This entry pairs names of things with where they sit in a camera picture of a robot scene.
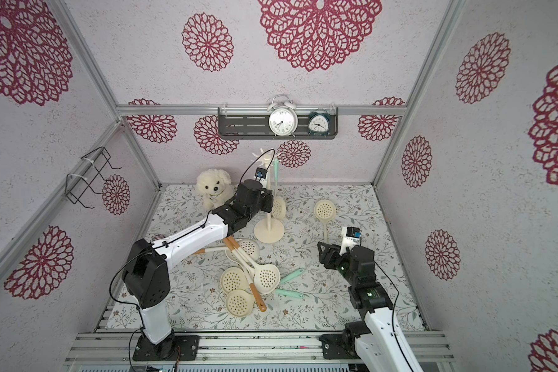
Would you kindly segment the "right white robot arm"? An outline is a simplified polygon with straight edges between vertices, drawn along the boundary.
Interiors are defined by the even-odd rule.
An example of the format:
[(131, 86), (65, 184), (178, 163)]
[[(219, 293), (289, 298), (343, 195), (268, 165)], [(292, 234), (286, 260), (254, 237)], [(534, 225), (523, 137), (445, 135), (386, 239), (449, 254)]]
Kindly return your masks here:
[(344, 350), (359, 357), (369, 371), (421, 371), (395, 316), (395, 302), (377, 279), (374, 252), (355, 246), (341, 254), (339, 246), (323, 242), (317, 249), (319, 263), (349, 284), (350, 302), (361, 317), (345, 325)]

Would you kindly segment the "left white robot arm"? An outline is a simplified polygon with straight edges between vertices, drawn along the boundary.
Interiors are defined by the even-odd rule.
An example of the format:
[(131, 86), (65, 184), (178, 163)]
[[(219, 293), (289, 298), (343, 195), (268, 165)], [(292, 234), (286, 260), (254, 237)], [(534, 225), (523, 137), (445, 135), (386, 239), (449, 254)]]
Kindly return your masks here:
[(218, 240), (241, 255), (233, 234), (246, 227), (258, 212), (270, 212), (273, 192), (260, 181), (241, 182), (235, 195), (206, 217), (181, 232), (150, 243), (137, 240), (126, 264), (119, 270), (130, 297), (125, 303), (134, 305), (141, 320), (138, 347), (147, 352), (148, 360), (170, 360), (178, 352), (175, 333), (167, 316), (165, 301), (171, 290), (170, 272), (185, 258)]

